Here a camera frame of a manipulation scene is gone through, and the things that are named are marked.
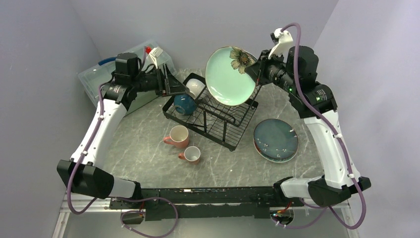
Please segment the dark blue tan bowl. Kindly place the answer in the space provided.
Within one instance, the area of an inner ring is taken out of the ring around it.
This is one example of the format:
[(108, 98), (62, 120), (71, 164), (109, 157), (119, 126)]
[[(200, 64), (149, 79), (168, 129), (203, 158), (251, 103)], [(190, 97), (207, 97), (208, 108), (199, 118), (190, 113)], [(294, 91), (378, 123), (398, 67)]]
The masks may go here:
[(185, 116), (193, 114), (197, 109), (194, 99), (188, 94), (176, 95), (173, 104), (176, 112)]

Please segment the white ceramic bowl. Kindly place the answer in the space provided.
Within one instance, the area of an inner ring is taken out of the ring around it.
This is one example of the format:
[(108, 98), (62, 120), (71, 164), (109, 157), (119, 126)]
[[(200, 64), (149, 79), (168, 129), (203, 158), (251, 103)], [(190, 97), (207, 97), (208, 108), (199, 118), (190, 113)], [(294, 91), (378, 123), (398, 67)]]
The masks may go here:
[(206, 86), (202, 81), (196, 78), (191, 78), (186, 83), (186, 87), (189, 89), (188, 95), (190, 95), (195, 100)]

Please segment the mint green flower plate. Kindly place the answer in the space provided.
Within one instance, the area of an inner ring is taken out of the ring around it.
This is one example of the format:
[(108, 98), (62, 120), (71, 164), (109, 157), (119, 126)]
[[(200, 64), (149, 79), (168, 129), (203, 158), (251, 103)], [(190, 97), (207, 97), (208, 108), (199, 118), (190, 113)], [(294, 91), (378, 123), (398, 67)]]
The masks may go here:
[(254, 92), (256, 82), (245, 69), (256, 61), (252, 54), (238, 47), (216, 50), (205, 69), (206, 86), (214, 99), (227, 106), (246, 102)]

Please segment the large pink mug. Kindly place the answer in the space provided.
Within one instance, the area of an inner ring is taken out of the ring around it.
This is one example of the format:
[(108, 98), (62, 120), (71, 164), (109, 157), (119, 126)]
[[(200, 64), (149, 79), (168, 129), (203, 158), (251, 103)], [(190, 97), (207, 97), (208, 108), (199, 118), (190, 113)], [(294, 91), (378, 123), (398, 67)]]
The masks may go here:
[(184, 149), (189, 144), (189, 130), (187, 127), (177, 125), (173, 127), (169, 136), (163, 139), (165, 144), (173, 145), (177, 148)]

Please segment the black wire dish rack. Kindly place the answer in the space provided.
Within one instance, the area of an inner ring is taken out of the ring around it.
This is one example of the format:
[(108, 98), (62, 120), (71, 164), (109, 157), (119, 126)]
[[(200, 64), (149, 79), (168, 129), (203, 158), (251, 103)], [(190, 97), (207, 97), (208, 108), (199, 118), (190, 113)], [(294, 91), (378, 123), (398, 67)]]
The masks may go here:
[(260, 88), (256, 87), (251, 97), (237, 106), (218, 102), (205, 88), (195, 100), (197, 108), (191, 115), (182, 115), (176, 111), (174, 96), (169, 98), (162, 111), (167, 119), (234, 151), (259, 105), (256, 97)]

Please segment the small pink mug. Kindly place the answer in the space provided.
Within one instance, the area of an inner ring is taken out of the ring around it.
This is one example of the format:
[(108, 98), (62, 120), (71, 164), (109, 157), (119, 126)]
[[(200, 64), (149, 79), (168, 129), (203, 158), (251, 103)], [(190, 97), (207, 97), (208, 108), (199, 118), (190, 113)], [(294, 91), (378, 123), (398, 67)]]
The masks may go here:
[(201, 157), (201, 151), (196, 146), (189, 146), (187, 147), (184, 152), (178, 154), (178, 158), (181, 160), (185, 160), (190, 164), (198, 164)]

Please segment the dark blue speckled plate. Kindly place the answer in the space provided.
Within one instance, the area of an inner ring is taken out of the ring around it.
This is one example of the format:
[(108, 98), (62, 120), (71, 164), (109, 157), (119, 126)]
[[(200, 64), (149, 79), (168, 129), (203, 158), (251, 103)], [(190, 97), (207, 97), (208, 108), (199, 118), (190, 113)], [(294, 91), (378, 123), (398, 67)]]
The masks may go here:
[(261, 121), (254, 129), (253, 141), (264, 154), (273, 158), (276, 154), (286, 154), (282, 150), (298, 152), (299, 148), (295, 130), (291, 125), (279, 119)]

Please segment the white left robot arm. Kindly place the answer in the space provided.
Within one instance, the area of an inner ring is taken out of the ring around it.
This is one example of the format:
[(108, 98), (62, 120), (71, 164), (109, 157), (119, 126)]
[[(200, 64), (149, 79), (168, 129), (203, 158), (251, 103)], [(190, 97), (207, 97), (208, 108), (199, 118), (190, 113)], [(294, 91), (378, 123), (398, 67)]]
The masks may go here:
[(123, 117), (139, 92), (155, 92), (166, 97), (189, 92), (168, 70), (156, 61), (142, 69), (143, 62), (135, 53), (121, 53), (114, 58), (111, 80), (99, 86), (95, 116), (82, 142), (69, 160), (60, 160), (57, 172), (67, 186), (67, 195), (78, 193), (95, 198), (123, 197), (129, 208), (142, 202), (138, 182), (116, 178), (102, 170), (101, 161)]

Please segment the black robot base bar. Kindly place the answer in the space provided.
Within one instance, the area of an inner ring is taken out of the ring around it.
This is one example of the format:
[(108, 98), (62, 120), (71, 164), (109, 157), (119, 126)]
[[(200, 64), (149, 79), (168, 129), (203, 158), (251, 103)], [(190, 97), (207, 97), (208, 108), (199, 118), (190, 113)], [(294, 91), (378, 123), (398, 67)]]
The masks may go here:
[(112, 198), (111, 210), (145, 210), (146, 221), (179, 218), (253, 217), (268, 219), (272, 213), (292, 211), (303, 204), (286, 198), (272, 186), (143, 188), (145, 202), (129, 203)]

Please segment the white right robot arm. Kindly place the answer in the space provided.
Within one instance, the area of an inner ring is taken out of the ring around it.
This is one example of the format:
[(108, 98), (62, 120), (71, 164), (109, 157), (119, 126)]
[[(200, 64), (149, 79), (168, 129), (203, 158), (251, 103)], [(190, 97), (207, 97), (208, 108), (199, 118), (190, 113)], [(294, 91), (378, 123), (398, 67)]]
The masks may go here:
[(332, 90), (317, 80), (318, 56), (307, 46), (291, 48), (287, 57), (270, 57), (263, 50), (246, 73), (258, 84), (274, 84), (288, 93), (291, 106), (309, 129), (324, 174), (314, 178), (287, 177), (274, 184), (273, 200), (284, 206), (293, 198), (308, 198), (320, 207), (339, 204), (371, 187), (356, 169), (339, 126)]

